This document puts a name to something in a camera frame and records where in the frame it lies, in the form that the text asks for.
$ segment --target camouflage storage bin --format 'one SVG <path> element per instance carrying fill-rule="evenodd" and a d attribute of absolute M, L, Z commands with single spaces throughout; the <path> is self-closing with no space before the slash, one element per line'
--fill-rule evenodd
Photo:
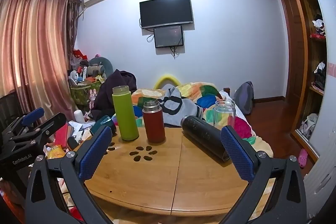
<path fill-rule="evenodd" d="M 89 85 L 71 86 L 70 93 L 77 105 L 87 105 L 90 101 L 90 90 L 96 89 L 98 94 L 100 86 L 101 83 L 99 81 Z"/>

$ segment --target lime green tumbler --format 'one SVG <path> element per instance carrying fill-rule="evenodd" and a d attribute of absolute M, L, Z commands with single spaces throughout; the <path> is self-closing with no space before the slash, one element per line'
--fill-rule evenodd
<path fill-rule="evenodd" d="M 112 91 L 112 99 L 121 138 L 124 141 L 133 141 L 139 137 L 139 131 L 137 122 L 135 121 L 129 87 L 127 85 L 120 85 L 114 87 Z"/>

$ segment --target pink bunny toy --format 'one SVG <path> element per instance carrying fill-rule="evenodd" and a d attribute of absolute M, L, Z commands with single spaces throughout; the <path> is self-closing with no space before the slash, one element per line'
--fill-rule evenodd
<path fill-rule="evenodd" d="M 94 89 L 93 91 L 90 90 L 90 96 L 89 96 L 89 99 L 90 99 L 90 105 L 89 105 L 90 109 L 93 108 L 96 97 L 97 97 L 97 91 L 96 91 L 96 89 Z"/>

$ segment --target black thermos lying on side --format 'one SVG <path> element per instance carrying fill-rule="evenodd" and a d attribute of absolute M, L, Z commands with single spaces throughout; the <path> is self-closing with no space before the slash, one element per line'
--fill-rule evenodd
<path fill-rule="evenodd" d="M 221 131 L 196 116 L 186 116 L 181 120 L 183 134 L 187 134 L 223 161 L 229 159 L 221 142 Z"/>

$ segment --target red thermos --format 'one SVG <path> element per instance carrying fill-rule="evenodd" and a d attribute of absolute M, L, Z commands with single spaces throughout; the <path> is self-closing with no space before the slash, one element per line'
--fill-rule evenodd
<path fill-rule="evenodd" d="M 142 109 L 148 142 L 160 143 L 166 138 L 162 107 L 156 100 L 147 101 Z"/>

